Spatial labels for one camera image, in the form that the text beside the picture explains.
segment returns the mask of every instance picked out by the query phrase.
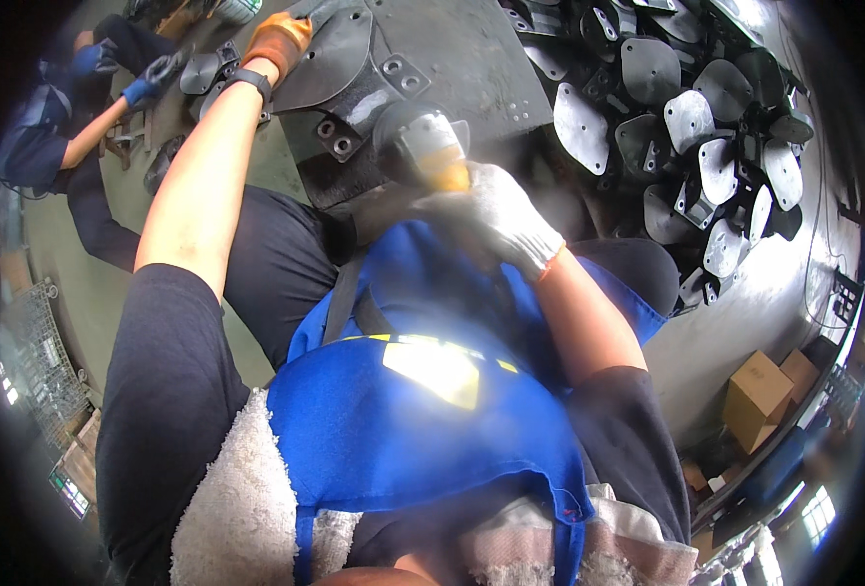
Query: wire basket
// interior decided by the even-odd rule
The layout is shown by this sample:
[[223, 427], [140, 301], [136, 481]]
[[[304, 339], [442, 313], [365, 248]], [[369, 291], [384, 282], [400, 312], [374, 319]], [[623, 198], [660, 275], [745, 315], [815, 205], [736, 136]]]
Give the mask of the wire basket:
[[51, 314], [49, 301], [57, 296], [57, 287], [45, 278], [16, 297], [6, 312], [19, 347], [17, 368], [28, 383], [29, 411], [45, 441], [63, 452], [84, 424], [91, 404]]

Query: concrete floor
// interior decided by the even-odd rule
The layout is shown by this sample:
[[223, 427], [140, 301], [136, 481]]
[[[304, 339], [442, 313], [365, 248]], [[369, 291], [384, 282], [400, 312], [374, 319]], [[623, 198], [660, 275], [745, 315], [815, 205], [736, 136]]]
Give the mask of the concrete floor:
[[[738, 4], [744, 19], [764, 36], [778, 58], [787, 61], [788, 53], [778, 32], [779, 5], [756, 0], [739, 0]], [[78, 18], [93, 25], [103, 15], [119, 12], [122, 5], [119, 0], [88, 3]], [[238, 47], [246, 44], [254, 25], [251, 22], [236, 34]], [[209, 51], [233, 34], [233, 29], [225, 29], [211, 20], [199, 24], [190, 40], [204, 40], [204, 45], [199, 42], [198, 49]], [[116, 86], [127, 81], [118, 79]], [[127, 171], [120, 170], [118, 159], [111, 154], [101, 159], [113, 216], [133, 230], [143, 228], [150, 205], [143, 188], [145, 170], [157, 147], [181, 131], [180, 116], [175, 112], [182, 98], [177, 87], [172, 88], [157, 109], [153, 153], [138, 148]], [[801, 102], [801, 110], [813, 115], [805, 100]], [[741, 279], [734, 289], [711, 307], [703, 306], [671, 320], [645, 348], [654, 388], [678, 447], [715, 427], [725, 381], [754, 350], [763, 350], [780, 361], [819, 330], [806, 317], [804, 298], [818, 319], [833, 322], [833, 317], [824, 317], [824, 313], [829, 305], [828, 293], [837, 259], [830, 255], [827, 241], [833, 252], [845, 255], [839, 262], [848, 275], [854, 276], [859, 231], [855, 224], [837, 217], [835, 198], [844, 190], [836, 185], [835, 179], [829, 177], [823, 182], [823, 200], [818, 195], [822, 147], [818, 132], [802, 156], [803, 225], [794, 241], [786, 242], [780, 236], [760, 241], [743, 263]], [[302, 201], [306, 199], [282, 127], [276, 120], [257, 134], [248, 183], [289, 193]], [[811, 237], [818, 204], [823, 201], [829, 202], [829, 214], [824, 206], [820, 227]], [[130, 275], [86, 254], [64, 196], [25, 202], [24, 217], [36, 277], [49, 275], [61, 288], [57, 308], [61, 332], [78, 366], [89, 373], [91, 387], [102, 392]], [[812, 254], [808, 255], [811, 241]], [[804, 286], [808, 256], [810, 270]], [[265, 383], [272, 376], [272, 369], [244, 324], [233, 311], [226, 306], [225, 309], [225, 330], [244, 382], [251, 386]]]

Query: black wristwatch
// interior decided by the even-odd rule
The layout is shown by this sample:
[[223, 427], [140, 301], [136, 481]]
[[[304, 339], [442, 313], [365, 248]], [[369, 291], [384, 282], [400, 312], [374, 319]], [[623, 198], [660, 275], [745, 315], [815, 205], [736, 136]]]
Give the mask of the black wristwatch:
[[262, 96], [262, 103], [265, 105], [269, 102], [269, 97], [273, 93], [273, 88], [269, 84], [269, 80], [266, 79], [265, 75], [260, 75], [256, 71], [250, 71], [249, 69], [240, 68], [232, 73], [230, 78], [227, 79], [227, 84], [224, 85], [224, 89], [227, 89], [237, 82], [247, 82], [257, 88]]

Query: blue apron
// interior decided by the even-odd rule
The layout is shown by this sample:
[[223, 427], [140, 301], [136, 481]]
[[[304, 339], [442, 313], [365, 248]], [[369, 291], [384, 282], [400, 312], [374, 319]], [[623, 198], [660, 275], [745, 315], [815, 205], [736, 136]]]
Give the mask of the blue apron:
[[[613, 275], [580, 262], [641, 342], [665, 321]], [[299, 325], [269, 390], [270, 426], [298, 502], [296, 583], [311, 581], [322, 509], [389, 511], [522, 475], [556, 520], [554, 582], [571, 585], [594, 510], [559, 399], [567, 392], [559, 357], [532, 290], [508, 265], [482, 274], [417, 220], [370, 248], [358, 293], [368, 284], [390, 324], [410, 335], [363, 336], [352, 319], [342, 336], [354, 338], [322, 346], [330, 293]], [[461, 354], [475, 371], [469, 402], [430, 392], [392, 358], [441, 353]]]

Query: orange glove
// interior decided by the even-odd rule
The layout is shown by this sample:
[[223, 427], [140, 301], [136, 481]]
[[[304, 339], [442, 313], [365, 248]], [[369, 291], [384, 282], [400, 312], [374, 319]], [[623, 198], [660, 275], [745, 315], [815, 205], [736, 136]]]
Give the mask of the orange glove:
[[265, 57], [279, 68], [278, 85], [293, 70], [312, 40], [311, 18], [294, 19], [288, 12], [277, 12], [253, 31], [243, 66], [255, 57]]

